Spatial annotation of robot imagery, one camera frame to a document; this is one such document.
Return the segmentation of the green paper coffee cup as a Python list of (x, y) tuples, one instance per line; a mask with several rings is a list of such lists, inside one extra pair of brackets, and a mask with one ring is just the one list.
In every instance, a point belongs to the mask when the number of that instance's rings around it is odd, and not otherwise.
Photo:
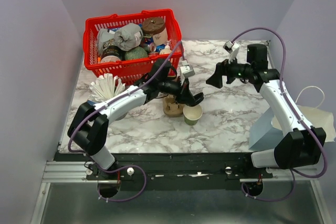
[(195, 125), (203, 115), (203, 109), (198, 104), (196, 106), (185, 106), (183, 108), (184, 121), (187, 125)]

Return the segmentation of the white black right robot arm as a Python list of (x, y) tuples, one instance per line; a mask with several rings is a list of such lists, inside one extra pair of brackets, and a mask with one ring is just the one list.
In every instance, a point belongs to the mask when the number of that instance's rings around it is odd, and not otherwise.
[(290, 169), (316, 164), (326, 133), (300, 112), (280, 82), (277, 69), (268, 67), (267, 47), (251, 44), (247, 47), (247, 62), (238, 63), (239, 45), (228, 41), (224, 45), (229, 58), (216, 64), (215, 72), (206, 83), (222, 88), (223, 77), (231, 84), (236, 79), (251, 83), (267, 101), (270, 108), (250, 129), (250, 139), (268, 144), (251, 153), (250, 160), (241, 165), (242, 173), (249, 178), (259, 174), (261, 168)]

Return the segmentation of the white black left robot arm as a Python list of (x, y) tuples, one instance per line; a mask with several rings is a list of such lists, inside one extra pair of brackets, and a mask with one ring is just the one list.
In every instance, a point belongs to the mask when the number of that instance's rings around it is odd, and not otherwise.
[(116, 158), (106, 147), (109, 125), (130, 110), (149, 103), (159, 93), (172, 95), (179, 104), (194, 107), (200, 104), (203, 93), (193, 95), (188, 78), (174, 80), (169, 72), (174, 67), (168, 60), (158, 59), (151, 71), (130, 85), (121, 94), (109, 100), (90, 104), (85, 102), (78, 108), (67, 135), (98, 166), (104, 179), (116, 175)]

